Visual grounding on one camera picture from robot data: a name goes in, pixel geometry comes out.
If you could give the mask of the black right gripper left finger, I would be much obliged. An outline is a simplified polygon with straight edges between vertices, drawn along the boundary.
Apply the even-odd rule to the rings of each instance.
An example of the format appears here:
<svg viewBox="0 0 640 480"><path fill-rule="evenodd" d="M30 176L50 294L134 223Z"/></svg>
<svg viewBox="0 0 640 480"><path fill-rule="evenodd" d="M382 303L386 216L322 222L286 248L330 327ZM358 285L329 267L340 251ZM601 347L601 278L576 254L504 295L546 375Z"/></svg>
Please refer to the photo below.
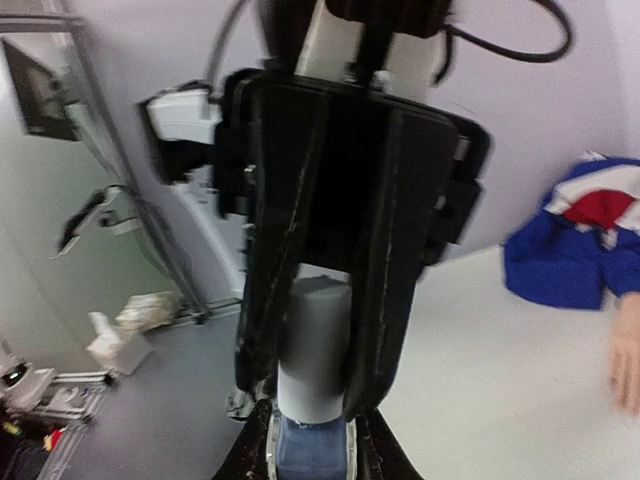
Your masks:
<svg viewBox="0 0 640 480"><path fill-rule="evenodd" d="M259 401L213 480L267 480L266 443L272 404Z"/></svg>

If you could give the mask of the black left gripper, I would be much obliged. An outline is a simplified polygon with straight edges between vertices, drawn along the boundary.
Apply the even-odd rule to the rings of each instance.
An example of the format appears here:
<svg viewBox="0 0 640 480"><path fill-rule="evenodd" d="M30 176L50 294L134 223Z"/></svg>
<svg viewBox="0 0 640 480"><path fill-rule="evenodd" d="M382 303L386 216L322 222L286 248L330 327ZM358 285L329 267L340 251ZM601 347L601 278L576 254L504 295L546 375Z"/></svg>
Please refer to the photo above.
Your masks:
<svg viewBox="0 0 640 480"><path fill-rule="evenodd" d="M409 100L258 69L225 80L221 107L213 154L217 210L253 224L237 387L256 393L274 372L310 221L305 262L346 270L378 174L366 268L353 282L356 337L343 412L354 418L376 408L396 376L423 265L438 263L458 243L480 197L491 135ZM250 164L255 188L244 173Z"/></svg>

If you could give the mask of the blue nail polish bottle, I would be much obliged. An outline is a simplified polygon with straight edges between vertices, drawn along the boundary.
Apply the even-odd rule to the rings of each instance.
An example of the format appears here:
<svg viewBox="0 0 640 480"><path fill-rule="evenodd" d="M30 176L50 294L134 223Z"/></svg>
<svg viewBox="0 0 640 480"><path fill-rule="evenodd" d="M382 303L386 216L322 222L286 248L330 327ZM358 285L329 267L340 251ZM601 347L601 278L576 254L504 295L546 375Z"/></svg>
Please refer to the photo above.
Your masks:
<svg viewBox="0 0 640 480"><path fill-rule="evenodd" d="M342 417L308 424L276 410L265 447L269 479L357 478L357 427Z"/></svg>

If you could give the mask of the white nail polish cap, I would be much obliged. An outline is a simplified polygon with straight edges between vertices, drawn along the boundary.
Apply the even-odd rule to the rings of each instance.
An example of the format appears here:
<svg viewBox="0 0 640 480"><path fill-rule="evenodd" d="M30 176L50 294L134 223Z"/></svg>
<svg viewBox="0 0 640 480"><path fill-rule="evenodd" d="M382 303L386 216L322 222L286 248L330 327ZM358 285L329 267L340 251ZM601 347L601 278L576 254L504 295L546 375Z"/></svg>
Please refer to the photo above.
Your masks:
<svg viewBox="0 0 640 480"><path fill-rule="evenodd" d="M342 415L350 321L347 283L328 276L295 282L278 358L277 403L288 419L324 424Z"/></svg>

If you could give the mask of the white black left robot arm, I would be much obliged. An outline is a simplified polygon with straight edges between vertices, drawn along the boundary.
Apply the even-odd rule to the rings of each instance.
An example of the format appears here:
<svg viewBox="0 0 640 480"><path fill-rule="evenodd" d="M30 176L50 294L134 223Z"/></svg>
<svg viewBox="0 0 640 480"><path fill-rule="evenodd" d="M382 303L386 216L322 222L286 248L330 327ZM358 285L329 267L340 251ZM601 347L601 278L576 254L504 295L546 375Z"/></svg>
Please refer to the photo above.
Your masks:
<svg viewBox="0 0 640 480"><path fill-rule="evenodd" d="M464 117L354 85L244 69L222 97L200 81L139 106L162 181L211 166L217 211L246 217L237 386L275 390L303 264L346 273L348 417L396 376L416 283L456 243L481 194L490 134Z"/></svg>

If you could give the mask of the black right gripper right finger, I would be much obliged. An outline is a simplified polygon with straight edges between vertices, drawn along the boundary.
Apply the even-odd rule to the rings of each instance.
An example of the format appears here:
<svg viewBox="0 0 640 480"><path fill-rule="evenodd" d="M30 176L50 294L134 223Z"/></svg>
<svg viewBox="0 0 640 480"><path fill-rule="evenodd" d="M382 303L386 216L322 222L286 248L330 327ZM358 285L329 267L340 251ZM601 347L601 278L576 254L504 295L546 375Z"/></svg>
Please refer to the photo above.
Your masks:
<svg viewBox="0 0 640 480"><path fill-rule="evenodd" d="M378 409L356 418L358 480L423 480Z"/></svg>

